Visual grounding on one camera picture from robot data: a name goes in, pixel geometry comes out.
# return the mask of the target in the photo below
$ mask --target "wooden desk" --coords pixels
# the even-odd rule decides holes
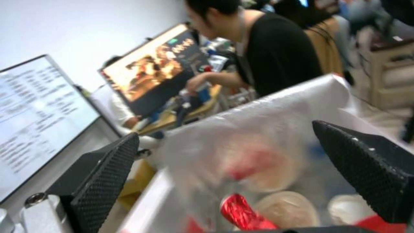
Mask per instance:
[[[221,88],[222,87],[220,85],[216,85],[210,88],[211,100],[206,102],[203,106],[201,106],[197,110],[191,112],[186,117],[186,119],[195,118],[197,116],[207,114],[209,111],[211,111],[218,102]],[[150,124],[146,126],[145,128],[141,129],[140,131],[138,131],[137,133],[139,135],[148,135],[150,133],[154,133],[154,132],[169,128],[173,126],[175,123],[176,123],[176,116],[172,114],[169,110],[166,110],[161,113],[160,120],[156,124]]]

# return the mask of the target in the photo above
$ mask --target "red wrapper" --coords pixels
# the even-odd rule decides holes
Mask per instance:
[[[242,231],[273,230],[279,227],[250,208],[246,198],[233,194],[221,202],[221,214]]]

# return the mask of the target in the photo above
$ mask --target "woman's hand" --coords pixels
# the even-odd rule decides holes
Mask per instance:
[[[195,77],[193,77],[192,79],[187,81],[187,90],[190,94],[196,94],[197,93],[197,89],[205,82],[207,82],[208,79],[208,72],[206,73],[201,73]]]

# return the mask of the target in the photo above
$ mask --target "woman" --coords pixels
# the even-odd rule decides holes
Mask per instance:
[[[239,0],[186,0],[193,26],[208,39],[236,44],[235,73],[202,73],[187,83],[195,92],[204,82],[228,87],[252,85],[266,96],[322,75],[310,39],[291,21],[276,14],[244,10]]]

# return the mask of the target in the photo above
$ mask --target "monitor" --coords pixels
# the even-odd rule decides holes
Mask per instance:
[[[0,202],[98,117],[47,55],[0,70]]]
[[[180,24],[103,68],[101,74],[134,114],[147,117],[185,88],[203,65],[208,65],[207,57],[187,26]]]

